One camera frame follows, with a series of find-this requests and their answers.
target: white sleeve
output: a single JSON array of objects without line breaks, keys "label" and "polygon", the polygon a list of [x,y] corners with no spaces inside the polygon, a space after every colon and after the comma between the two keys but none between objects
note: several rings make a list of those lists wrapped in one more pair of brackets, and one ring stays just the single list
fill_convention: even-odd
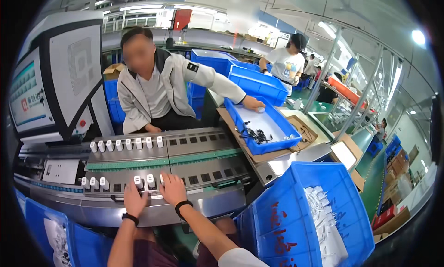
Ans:
[{"label": "white sleeve", "polygon": [[224,253],[218,261],[219,267],[268,267],[246,249],[236,248]]},{"label": "white sleeve", "polygon": [[268,53],[267,56],[265,56],[265,59],[269,61],[271,64],[274,64],[279,57],[279,51],[277,49],[271,50],[270,53]]}]

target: black pants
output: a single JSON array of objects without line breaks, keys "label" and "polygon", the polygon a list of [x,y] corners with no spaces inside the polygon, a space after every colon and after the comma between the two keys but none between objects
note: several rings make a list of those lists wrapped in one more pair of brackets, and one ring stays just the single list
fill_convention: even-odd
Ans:
[{"label": "black pants", "polygon": [[[150,124],[159,127],[162,131],[205,127],[200,120],[191,116],[178,115],[173,109],[170,109],[169,112],[161,118],[151,119]],[[145,127],[137,131],[137,133],[143,132],[146,132]]]}]

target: white t-shirt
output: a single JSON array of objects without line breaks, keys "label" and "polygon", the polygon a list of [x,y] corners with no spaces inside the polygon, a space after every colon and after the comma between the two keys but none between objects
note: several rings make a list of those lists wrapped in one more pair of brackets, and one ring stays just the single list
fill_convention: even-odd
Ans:
[{"label": "white t-shirt", "polygon": [[154,65],[154,71],[149,81],[142,78],[139,74],[137,80],[142,87],[142,91],[150,106],[150,114],[152,119],[163,117],[171,109],[170,101],[167,97],[164,84],[160,81],[160,73]]},{"label": "white t-shirt", "polygon": [[277,48],[265,56],[273,64],[271,74],[281,80],[293,84],[296,73],[303,72],[305,59],[301,53],[291,55],[287,48]]},{"label": "white t-shirt", "polygon": [[236,248],[222,254],[218,261],[219,267],[268,267],[260,259],[246,249]]}]

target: black bracelet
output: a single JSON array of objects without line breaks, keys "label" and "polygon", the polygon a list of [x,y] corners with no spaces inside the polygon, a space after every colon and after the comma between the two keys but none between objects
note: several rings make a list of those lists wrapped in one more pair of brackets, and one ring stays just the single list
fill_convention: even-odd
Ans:
[{"label": "black bracelet", "polygon": [[130,215],[128,213],[125,213],[122,215],[122,220],[123,219],[130,219],[131,221],[134,222],[134,224],[136,224],[136,226],[139,224],[139,220],[136,217],[134,217],[133,215]]},{"label": "black bracelet", "polygon": [[189,201],[189,200],[181,201],[181,202],[178,203],[178,204],[176,205],[176,207],[175,207],[175,211],[176,211],[177,215],[179,215],[179,218],[181,218],[181,219],[184,220],[184,221],[185,221],[185,219],[184,219],[184,218],[182,217],[182,215],[180,214],[180,207],[181,207],[182,205],[185,205],[185,204],[190,204],[191,207],[193,207],[193,203],[192,203],[191,201]]}]

